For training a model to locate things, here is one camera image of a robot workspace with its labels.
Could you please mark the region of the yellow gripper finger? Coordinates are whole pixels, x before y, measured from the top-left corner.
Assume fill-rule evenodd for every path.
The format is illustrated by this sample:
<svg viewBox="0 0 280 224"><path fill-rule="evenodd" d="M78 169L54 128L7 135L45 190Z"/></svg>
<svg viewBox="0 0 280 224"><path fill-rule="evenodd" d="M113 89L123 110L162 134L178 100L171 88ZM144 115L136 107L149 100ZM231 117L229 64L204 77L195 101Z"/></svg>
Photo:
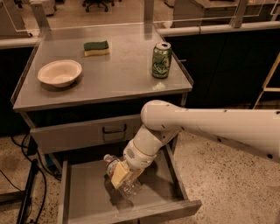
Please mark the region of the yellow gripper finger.
<svg viewBox="0 0 280 224"><path fill-rule="evenodd" d="M137 178L143 173L143 169L139 169L139 170L132 170L130 173L130 182L134 182L137 180Z"/></svg>
<svg viewBox="0 0 280 224"><path fill-rule="evenodd" d="M114 188L118 189L129 174L130 174L130 169L127 163L124 161L117 162L113 166L113 172L111 177L111 183L114 186Z"/></svg>

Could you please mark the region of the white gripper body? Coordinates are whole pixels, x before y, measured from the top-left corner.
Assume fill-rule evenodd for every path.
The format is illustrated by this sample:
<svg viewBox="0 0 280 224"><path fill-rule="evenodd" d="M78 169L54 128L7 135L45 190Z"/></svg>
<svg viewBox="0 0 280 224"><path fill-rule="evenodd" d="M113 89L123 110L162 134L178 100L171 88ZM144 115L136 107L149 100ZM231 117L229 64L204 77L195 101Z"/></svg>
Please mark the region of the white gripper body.
<svg viewBox="0 0 280 224"><path fill-rule="evenodd" d="M123 151L123 158L131 170L143 170L151 165L157 153L149 144L137 146L134 140L130 140Z"/></svg>

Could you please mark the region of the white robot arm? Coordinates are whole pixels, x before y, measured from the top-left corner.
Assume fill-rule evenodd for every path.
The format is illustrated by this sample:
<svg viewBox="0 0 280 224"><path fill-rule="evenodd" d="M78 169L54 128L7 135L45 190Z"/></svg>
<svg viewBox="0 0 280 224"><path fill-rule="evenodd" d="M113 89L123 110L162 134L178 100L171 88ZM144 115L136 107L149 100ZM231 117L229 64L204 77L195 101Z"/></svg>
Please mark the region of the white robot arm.
<svg viewBox="0 0 280 224"><path fill-rule="evenodd" d="M154 100L141 110L142 126L123 151L123 161L111 174L118 189L133 182L151 165L161 147L180 131L280 161L280 113L272 109L181 108Z"/></svg>

